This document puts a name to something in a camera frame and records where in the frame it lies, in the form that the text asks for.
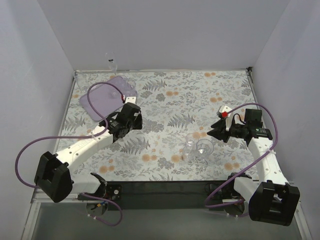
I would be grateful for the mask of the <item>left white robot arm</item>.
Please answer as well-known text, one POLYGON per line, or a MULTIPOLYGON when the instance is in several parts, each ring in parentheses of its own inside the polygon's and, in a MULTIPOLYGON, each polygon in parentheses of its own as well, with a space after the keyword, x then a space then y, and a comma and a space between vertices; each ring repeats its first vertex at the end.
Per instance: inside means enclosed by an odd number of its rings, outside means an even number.
POLYGON ((141 130, 142 124, 140 107, 131 102, 125 103, 121 111, 101 121, 92 134, 55 154, 45 152, 39 160, 35 184, 55 203, 70 194, 104 197, 107 181, 103 177, 94 172, 76 178, 71 174, 98 151, 124 138, 132 130, 141 130))

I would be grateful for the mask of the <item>clear champagne flute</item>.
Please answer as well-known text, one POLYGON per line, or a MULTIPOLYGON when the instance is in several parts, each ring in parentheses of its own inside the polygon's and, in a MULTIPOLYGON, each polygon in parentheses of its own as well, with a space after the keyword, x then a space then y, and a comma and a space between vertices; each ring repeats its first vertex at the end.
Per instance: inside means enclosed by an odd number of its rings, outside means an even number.
POLYGON ((112 51, 109 51, 105 54, 107 66, 109 67, 110 71, 114 74, 117 75, 118 71, 118 64, 116 62, 115 55, 112 51))

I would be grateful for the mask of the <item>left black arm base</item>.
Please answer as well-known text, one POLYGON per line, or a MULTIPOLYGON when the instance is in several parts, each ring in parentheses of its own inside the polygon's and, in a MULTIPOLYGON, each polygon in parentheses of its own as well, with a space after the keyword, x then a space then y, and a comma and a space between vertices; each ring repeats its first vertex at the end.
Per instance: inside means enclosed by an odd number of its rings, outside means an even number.
POLYGON ((85 193, 91 197, 79 194, 77 200, 86 202, 86 211, 88 214, 100 217, 107 211, 119 210, 117 206, 108 201, 117 203, 121 199, 122 190, 123 188, 120 184, 111 183, 99 187, 95 193, 85 193))

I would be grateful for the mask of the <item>large clear tumbler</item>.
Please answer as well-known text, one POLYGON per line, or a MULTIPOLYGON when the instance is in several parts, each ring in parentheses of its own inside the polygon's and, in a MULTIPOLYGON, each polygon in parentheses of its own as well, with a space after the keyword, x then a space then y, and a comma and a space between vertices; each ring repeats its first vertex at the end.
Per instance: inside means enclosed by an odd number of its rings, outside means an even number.
POLYGON ((209 139, 200 139, 195 145, 196 157, 206 160, 214 151, 214 143, 209 139))
POLYGON ((136 82, 134 80, 126 78, 123 93, 126 98, 136 97, 137 96, 136 82))

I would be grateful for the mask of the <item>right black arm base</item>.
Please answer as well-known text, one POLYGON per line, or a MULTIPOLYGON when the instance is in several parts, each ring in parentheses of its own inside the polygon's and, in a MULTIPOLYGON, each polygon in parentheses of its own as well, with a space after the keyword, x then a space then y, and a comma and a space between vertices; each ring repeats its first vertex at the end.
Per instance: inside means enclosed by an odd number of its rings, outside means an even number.
MULTIPOLYGON (((221 183, 221 181, 207 182, 204 185, 204 191, 206 195, 209 196, 217 187, 221 185, 221 183)), ((240 201, 243 199, 244 198, 239 193, 234 191, 230 186, 225 186, 215 195, 213 195, 207 202, 205 202, 205 205, 220 205, 240 201)), ((246 201, 209 208, 209 210, 212 211, 213 214, 226 213, 228 217, 240 218, 249 216, 249 210, 246 201)))

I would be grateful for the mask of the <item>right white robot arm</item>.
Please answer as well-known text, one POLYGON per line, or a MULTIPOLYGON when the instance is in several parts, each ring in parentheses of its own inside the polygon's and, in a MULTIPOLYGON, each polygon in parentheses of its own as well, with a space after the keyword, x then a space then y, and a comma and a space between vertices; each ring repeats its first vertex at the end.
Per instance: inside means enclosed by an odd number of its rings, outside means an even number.
POLYGON ((251 220, 269 224, 289 226, 293 220, 300 191, 290 185, 283 175, 274 148, 277 136, 263 127, 262 110, 245 109, 244 121, 236 123, 234 110, 223 105, 217 111, 219 120, 211 125, 207 134, 227 143, 229 138, 245 141, 255 161, 217 187, 205 199, 208 209, 223 207, 224 203, 210 205, 215 194, 223 188, 238 194, 236 204, 247 202, 251 220))

